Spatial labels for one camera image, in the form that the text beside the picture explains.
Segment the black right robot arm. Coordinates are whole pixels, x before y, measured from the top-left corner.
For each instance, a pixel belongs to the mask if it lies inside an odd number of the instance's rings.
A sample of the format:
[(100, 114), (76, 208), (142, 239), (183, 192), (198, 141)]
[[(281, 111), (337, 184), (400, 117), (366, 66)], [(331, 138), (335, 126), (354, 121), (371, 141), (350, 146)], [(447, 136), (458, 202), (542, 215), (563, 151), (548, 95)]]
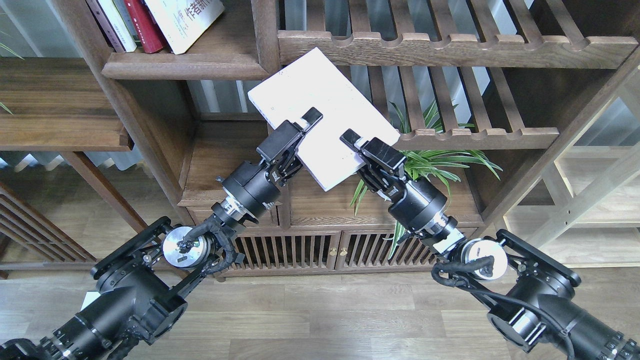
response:
[(637, 360), (639, 344), (592, 316), (572, 299), (580, 276), (503, 228), (469, 239), (444, 212), (446, 197), (427, 178), (410, 178), (407, 158), (377, 137), (351, 129), (340, 137), (364, 161), (362, 180), (391, 202), (389, 214), (438, 258), (432, 278), (472, 294), (487, 319), (522, 351), (553, 344), (569, 360)]

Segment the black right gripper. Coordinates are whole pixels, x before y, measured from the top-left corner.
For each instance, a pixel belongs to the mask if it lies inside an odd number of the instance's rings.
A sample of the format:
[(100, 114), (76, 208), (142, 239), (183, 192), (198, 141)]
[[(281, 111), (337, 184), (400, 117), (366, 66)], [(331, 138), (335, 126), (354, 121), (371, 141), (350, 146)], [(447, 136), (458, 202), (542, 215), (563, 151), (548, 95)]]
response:
[(426, 178), (413, 180), (405, 173), (402, 153), (377, 137), (365, 140), (352, 129), (339, 139), (365, 162), (359, 175), (371, 191), (391, 202), (389, 214), (405, 229), (393, 248), (416, 237), (436, 255), (448, 256), (466, 239), (457, 221), (445, 215), (445, 195)]

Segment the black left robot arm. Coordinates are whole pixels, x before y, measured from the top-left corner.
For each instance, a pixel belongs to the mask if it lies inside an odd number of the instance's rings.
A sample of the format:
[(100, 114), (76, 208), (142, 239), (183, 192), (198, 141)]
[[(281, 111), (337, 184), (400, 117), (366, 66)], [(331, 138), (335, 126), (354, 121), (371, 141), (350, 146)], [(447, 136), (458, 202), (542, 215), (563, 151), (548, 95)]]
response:
[(208, 275), (240, 262), (233, 241), (245, 223), (258, 223), (281, 187), (302, 168), (297, 150), (323, 114), (311, 107), (298, 121), (283, 121), (257, 150), (257, 164), (243, 162), (218, 177), (226, 198), (196, 227), (160, 217), (98, 262), (90, 273), (99, 296), (39, 344), (6, 341), (3, 360), (121, 360), (140, 342), (151, 345), (188, 307), (186, 297)]

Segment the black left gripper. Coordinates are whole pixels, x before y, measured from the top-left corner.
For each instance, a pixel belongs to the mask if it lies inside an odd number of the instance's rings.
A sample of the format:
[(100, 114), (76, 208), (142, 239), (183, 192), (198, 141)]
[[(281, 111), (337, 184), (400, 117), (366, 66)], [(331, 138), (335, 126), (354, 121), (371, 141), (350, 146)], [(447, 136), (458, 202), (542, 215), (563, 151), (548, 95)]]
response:
[(311, 107), (300, 122), (284, 121), (263, 141), (256, 151), (262, 159), (258, 164), (244, 161), (222, 180), (227, 197), (215, 203), (215, 217), (223, 224), (238, 228), (245, 221), (258, 223), (281, 195), (281, 187), (302, 168), (297, 157), (300, 142), (323, 114)]

